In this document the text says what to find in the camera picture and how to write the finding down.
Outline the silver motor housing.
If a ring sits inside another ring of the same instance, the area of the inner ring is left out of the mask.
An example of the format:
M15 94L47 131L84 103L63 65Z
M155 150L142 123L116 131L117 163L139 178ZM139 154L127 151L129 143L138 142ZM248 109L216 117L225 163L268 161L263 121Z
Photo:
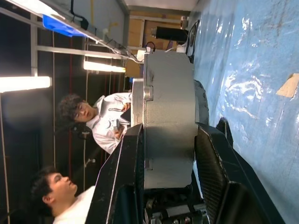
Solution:
M145 189L191 183L198 123L208 124L207 98L185 53L156 51L144 60Z

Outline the person with dark hair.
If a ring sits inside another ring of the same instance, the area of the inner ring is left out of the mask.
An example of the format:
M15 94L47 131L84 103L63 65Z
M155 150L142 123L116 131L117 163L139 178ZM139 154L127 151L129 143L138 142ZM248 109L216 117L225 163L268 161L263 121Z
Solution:
M95 186L76 195L78 187L54 167L40 170L34 177L30 202L33 210L44 217L53 217L52 224L85 224Z

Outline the beige tape piece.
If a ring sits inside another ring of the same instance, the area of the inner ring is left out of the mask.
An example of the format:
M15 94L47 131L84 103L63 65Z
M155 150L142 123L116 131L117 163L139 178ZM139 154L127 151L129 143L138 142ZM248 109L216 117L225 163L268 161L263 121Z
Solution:
M293 98L298 83L299 83L299 73L293 73L288 77L286 82L279 88L276 94L287 98Z

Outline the black cylinder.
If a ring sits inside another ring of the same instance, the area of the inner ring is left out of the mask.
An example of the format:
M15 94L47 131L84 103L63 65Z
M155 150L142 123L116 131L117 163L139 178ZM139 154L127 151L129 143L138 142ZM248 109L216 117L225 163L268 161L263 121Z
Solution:
M186 42L189 32L179 28L155 27L151 29L151 36L175 42Z

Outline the brown cardboard boxes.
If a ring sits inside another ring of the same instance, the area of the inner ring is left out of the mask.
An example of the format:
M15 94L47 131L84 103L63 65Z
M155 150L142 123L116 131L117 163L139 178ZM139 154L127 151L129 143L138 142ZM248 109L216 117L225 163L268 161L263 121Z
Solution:
M156 47L156 50L174 51L177 44L173 41L156 39L151 35L156 27L180 28L181 16L161 14L132 15L129 20L128 47L134 55L145 46Z

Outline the white metal frame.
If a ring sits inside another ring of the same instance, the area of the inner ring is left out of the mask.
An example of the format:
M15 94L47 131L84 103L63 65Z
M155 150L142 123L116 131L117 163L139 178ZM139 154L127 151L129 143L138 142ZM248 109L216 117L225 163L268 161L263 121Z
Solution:
M123 56L118 56L116 54L107 53L107 52L99 52L99 51L90 51L90 50L79 50L79 49L71 49L71 48L59 48L59 47L48 47L44 45L39 45L37 41L37 30L44 29L42 23L38 20L38 16L36 14L30 13L30 18L21 16L17 13L9 11L3 7L0 7L0 13L6 16L9 16L18 21L24 22L30 25L30 41L31 41L31 68L32 75L37 76L37 52L45 51L51 53L61 53L61 54L70 54L70 55L79 55L83 57L94 57L94 58L106 58L106 59L115 59L122 60Z

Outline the small white box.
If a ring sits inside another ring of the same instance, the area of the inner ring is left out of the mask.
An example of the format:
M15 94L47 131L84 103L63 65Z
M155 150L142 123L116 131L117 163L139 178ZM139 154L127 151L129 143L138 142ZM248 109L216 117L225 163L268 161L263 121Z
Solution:
M144 59L145 59L145 55L148 54L148 52L146 50L138 50L137 51L137 55L136 55L136 58L137 58L137 61L139 63L144 63Z

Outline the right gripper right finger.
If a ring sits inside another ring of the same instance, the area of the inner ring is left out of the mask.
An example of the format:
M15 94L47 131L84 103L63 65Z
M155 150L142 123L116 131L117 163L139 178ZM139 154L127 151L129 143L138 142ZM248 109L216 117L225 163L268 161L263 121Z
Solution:
M253 168L234 150L227 120L198 123L195 159L210 224L285 224Z

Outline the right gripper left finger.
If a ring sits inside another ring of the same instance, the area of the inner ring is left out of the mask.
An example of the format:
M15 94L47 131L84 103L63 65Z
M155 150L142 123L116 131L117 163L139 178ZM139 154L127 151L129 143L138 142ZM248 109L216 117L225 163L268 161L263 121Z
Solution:
M143 125L127 130L100 169L85 224L143 224Z

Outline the blue table cover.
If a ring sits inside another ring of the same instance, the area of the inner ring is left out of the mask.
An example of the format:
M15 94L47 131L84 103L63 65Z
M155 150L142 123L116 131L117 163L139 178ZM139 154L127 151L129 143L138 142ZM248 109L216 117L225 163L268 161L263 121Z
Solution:
M196 0L195 78L286 224L299 224L299 0Z

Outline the person with glasses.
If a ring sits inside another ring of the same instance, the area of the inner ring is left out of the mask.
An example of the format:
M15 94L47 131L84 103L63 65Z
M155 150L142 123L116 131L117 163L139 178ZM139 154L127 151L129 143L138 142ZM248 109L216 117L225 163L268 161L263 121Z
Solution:
M120 92L101 96L94 105L77 94L69 94L58 104L62 119L85 124L95 142L111 154L126 132L129 123L121 115L131 107L132 93Z

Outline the blue plastic bin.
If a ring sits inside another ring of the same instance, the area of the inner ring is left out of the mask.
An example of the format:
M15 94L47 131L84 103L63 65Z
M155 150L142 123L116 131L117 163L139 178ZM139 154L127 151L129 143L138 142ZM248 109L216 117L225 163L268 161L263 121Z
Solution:
M75 28L68 26L59 20L56 20L50 16L43 14L43 27L47 30L65 35L67 37L87 37L87 35L77 31Z

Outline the fluorescent tube light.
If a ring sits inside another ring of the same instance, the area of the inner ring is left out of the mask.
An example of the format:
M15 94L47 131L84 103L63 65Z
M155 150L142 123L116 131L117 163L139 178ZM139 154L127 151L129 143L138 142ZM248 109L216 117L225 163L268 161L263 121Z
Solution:
M102 72L117 72L117 73L125 73L126 68L118 67L103 63L94 63L89 61L83 62L83 68L85 70L92 70L92 71L102 71Z
M41 76L0 77L0 93L49 88L52 78Z

